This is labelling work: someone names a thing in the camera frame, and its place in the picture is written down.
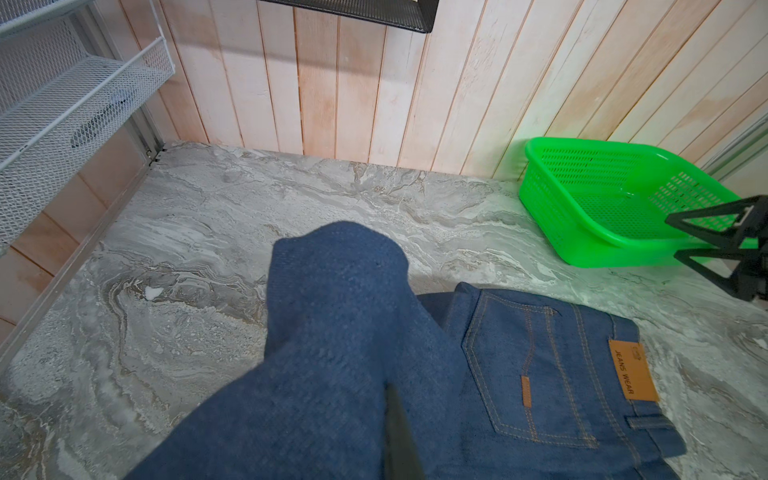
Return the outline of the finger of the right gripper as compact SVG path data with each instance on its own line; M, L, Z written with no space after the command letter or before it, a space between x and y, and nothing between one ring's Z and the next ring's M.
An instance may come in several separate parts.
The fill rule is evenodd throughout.
M718 248L750 246L752 240L763 248L767 244L767 196L672 213L665 223Z
M674 254L683 265L696 271L719 289L737 299L756 298L756 251L754 249L687 249ZM721 275L699 259L720 259L736 262L728 276Z

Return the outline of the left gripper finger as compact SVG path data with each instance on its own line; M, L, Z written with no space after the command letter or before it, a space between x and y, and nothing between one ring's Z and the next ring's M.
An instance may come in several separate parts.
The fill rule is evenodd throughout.
M394 384L387 384L385 412L384 478L424 480L426 478L407 414Z

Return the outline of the dark blue denim trousers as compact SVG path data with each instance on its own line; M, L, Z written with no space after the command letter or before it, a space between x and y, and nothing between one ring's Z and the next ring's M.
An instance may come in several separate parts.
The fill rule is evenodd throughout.
M385 479L386 385L425 479L672 479L686 446L637 325L460 283L418 295L403 250L336 222L277 241L263 362L133 479Z

